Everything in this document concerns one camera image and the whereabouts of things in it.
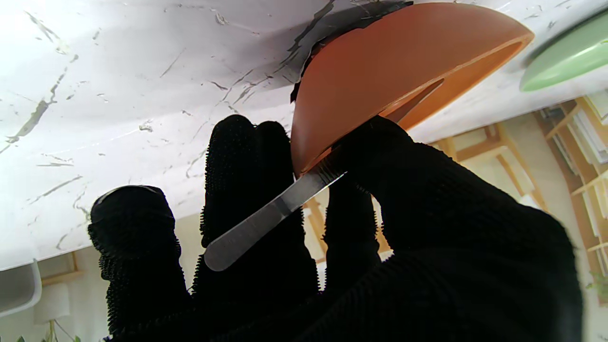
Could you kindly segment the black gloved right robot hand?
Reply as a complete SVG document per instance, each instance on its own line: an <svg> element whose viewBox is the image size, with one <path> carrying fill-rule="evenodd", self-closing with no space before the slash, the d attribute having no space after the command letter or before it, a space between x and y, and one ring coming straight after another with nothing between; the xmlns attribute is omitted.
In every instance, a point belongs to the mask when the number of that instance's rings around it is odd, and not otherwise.
<svg viewBox="0 0 608 342"><path fill-rule="evenodd" d="M111 342L580 342L575 251L549 214L374 117L344 140L330 187L326 286L299 209L225 271L200 258L192 290L165 195L95 201Z"/></svg>

